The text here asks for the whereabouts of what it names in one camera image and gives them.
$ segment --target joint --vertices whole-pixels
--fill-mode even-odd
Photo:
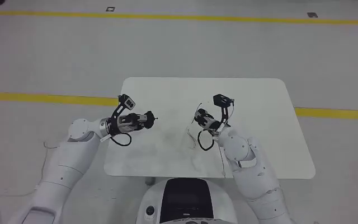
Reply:
[[[72,122],[68,129],[68,134],[71,139],[76,141],[81,141],[87,138],[90,134],[88,120],[82,118]]]

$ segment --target table leg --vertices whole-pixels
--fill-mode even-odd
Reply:
[[[153,177],[150,177],[150,176],[145,178],[145,184],[147,186],[153,186],[155,183],[156,183],[156,178],[153,178]]]

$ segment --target floor marking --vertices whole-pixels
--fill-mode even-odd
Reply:
[[[118,106],[118,98],[64,96],[46,94],[19,94],[0,92],[0,101],[44,102],[48,104],[78,104],[94,106]],[[315,118],[358,119],[358,110],[295,108],[297,116]]]
[[[18,94],[0,92],[0,101],[45,102],[50,104],[81,104],[96,106],[117,106],[118,98],[63,96],[46,94]]]
[[[318,18],[255,18],[235,16],[200,16],[200,15],[148,15],[148,14],[108,14],[84,12],[35,12],[35,11],[0,11],[7,16],[56,16],[56,17],[91,17],[123,18],[141,20],[196,20],[196,21],[231,21],[231,22],[278,22],[289,24],[341,24],[358,25],[358,20],[325,20]]]

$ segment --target white surface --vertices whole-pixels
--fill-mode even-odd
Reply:
[[[221,110],[213,104],[216,94],[235,99],[230,124],[244,131],[240,132],[243,137],[260,140],[278,178],[310,179],[315,174],[290,97],[280,80],[128,78],[121,93],[136,102],[134,113],[151,110],[159,119],[152,129],[131,133],[133,141],[128,147],[110,141],[104,165],[108,175],[223,178],[217,145],[207,152],[198,146],[193,149],[187,134],[189,129],[196,137],[200,130],[191,122],[201,102],[220,120]],[[227,177],[232,177],[226,160],[224,163]]]

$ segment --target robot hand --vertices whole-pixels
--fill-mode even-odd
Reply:
[[[216,95],[214,104],[222,109],[220,122],[204,109],[199,109],[194,119],[213,136],[213,143],[215,141],[223,148],[239,192],[254,211],[259,223],[292,224],[279,180],[258,140],[241,137],[228,124],[228,107],[231,104],[234,107],[234,100]],[[256,159],[255,165],[242,167],[242,161],[253,159]]]
[[[124,109],[132,110],[133,100],[127,95],[119,96],[119,105],[110,118],[89,122],[75,120],[68,130],[68,137],[55,150],[49,161],[45,178],[30,202],[18,211],[9,224],[57,224],[60,223],[62,208],[77,181],[90,167],[100,142],[111,138],[121,146],[131,143],[129,132],[151,128],[154,115],[148,111],[144,115],[120,115]],[[113,137],[127,134],[128,144],[116,142]]]

